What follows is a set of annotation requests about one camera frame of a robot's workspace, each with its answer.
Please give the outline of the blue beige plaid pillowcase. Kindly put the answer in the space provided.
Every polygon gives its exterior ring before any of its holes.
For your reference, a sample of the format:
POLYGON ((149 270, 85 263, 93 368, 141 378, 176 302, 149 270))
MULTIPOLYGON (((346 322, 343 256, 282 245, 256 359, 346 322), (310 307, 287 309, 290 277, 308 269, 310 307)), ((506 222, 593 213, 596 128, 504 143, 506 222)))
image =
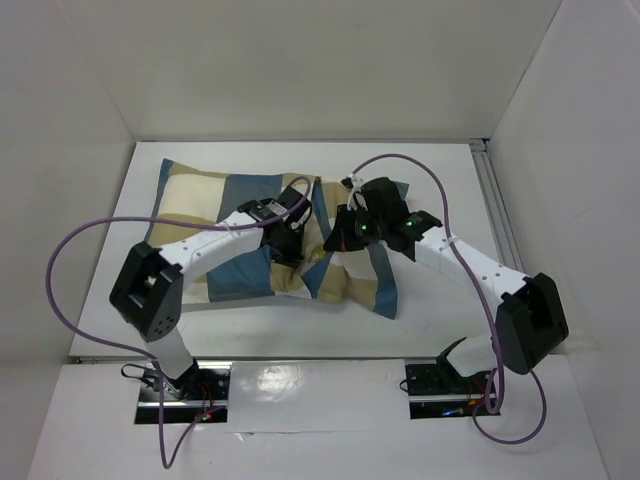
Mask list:
MULTIPOLYGON (((287 184, 304 191, 293 173, 245 175, 207 172, 170 159, 163 161, 153 215, 146 241, 153 247, 174 243, 197 233, 198 225, 213 225, 250 200, 274 198, 287 184)), ((389 319, 398 311, 398 290, 387 250, 369 246, 352 253, 327 253, 317 264, 307 262, 311 250, 324 244, 337 207, 348 191, 336 180, 317 177, 311 193, 312 213, 306 223, 303 262, 297 269, 270 263, 252 252, 199 277, 183 294, 186 305, 289 296, 337 304, 352 300, 389 319)))

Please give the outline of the cream pillow with duck patch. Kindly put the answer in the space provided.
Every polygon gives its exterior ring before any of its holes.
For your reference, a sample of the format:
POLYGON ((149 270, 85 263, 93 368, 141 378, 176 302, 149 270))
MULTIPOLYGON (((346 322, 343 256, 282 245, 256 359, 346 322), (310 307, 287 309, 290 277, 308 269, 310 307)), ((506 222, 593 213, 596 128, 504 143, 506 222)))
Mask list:
POLYGON ((322 245, 318 245, 318 246, 314 247, 311 250, 311 252, 310 252, 310 254, 309 254, 308 258, 307 258, 307 262, 311 263, 311 264, 317 264, 321 260, 324 259, 325 255, 326 255, 326 252, 325 252, 323 246, 322 245))

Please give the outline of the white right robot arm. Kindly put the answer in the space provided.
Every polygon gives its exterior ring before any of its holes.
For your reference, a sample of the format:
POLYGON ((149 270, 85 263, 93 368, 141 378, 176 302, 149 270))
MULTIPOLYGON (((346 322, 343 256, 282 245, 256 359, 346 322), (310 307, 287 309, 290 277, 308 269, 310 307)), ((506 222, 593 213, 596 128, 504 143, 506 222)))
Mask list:
POLYGON ((460 240, 437 217, 411 211, 387 177, 364 183, 338 206, 324 244, 328 252, 369 246, 386 246, 480 299, 490 332, 459 340, 442 352, 445 361, 436 379, 448 392, 460 391, 471 376, 498 366, 527 375, 569 335, 551 277, 510 269, 460 240))

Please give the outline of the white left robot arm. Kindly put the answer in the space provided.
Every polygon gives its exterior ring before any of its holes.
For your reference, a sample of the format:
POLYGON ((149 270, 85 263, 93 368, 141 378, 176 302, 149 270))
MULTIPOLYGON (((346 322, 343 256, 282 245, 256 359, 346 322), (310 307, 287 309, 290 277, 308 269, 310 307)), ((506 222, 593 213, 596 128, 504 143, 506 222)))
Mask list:
POLYGON ((198 363, 177 327, 185 289, 252 252, 264 253, 270 263, 299 266, 311 211, 311 201, 289 189, 277 199, 242 204, 213 230, 160 247, 142 241, 130 249, 109 302, 159 362, 161 385, 172 397, 189 397, 199 380, 198 363))

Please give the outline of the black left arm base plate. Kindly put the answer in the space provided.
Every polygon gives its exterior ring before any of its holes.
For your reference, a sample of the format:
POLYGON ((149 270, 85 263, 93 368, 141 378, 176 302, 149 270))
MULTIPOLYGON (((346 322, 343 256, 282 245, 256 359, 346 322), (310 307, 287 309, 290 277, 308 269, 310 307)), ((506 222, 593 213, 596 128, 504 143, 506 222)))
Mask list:
MULTIPOLYGON (((201 423, 226 423, 231 380, 230 362, 203 361, 191 386, 182 391, 171 384, 164 386, 164 423, 189 424, 198 415, 201 423)), ((139 382, 134 423, 157 425, 159 419, 160 384, 150 364, 127 363, 121 376, 139 382)))

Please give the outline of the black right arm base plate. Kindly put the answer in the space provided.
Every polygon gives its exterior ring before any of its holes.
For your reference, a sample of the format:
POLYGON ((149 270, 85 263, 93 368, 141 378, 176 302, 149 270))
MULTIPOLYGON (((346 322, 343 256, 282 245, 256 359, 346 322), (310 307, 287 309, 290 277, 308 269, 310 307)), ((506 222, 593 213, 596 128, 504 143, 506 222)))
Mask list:
POLYGON ((462 377, 444 361, 410 360, 399 388, 407 395, 411 420, 470 417, 484 403, 489 371, 462 377))

